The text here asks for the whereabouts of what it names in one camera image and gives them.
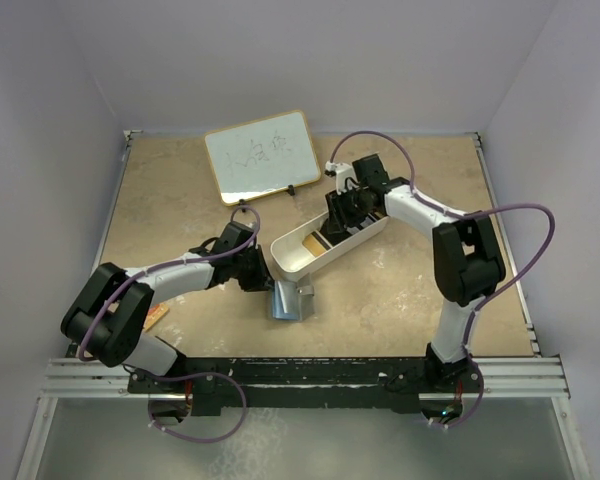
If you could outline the gold black striped card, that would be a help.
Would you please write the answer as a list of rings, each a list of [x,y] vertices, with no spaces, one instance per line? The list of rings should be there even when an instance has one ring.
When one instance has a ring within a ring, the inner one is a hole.
[[[302,246],[313,256],[320,257],[332,248],[332,245],[320,234],[313,231],[302,241]]]

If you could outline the grey card holder wallet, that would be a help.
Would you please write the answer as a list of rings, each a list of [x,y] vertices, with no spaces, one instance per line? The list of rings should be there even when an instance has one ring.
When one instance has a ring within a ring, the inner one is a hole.
[[[315,314],[315,290],[310,278],[277,280],[271,294],[271,316],[281,321],[304,321]]]

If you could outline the white oblong plastic tray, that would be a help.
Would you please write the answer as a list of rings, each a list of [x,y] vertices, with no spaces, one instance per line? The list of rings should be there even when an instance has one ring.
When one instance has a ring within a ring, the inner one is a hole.
[[[387,217],[370,214],[361,227],[329,240],[325,235],[328,217],[325,212],[272,242],[272,259],[285,280],[298,281],[317,272],[382,232],[388,222]]]

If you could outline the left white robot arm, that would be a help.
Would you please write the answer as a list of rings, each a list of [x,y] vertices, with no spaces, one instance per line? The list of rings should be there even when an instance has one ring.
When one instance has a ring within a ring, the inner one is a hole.
[[[186,378],[183,355],[144,331],[149,310],[230,280],[245,292],[271,290],[274,281],[257,232],[232,220],[220,236],[176,259],[143,268],[123,269],[111,262],[98,266],[65,314],[62,334],[78,345],[83,361],[140,369],[162,391],[178,390]]]

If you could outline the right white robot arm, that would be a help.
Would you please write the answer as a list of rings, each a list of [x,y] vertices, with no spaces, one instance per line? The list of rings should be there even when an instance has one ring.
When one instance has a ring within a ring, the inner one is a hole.
[[[473,310],[493,294],[506,267],[492,222],[419,194],[403,177],[390,178],[378,155],[351,164],[326,163],[325,174],[336,188],[326,194],[328,217],[320,235],[335,246],[351,238],[371,220],[399,220],[431,241],[434,279],[444,298],[429,353],[437,359],[425,366],[426,383],[447,391],[460,379],[457,362],[468,355]]]

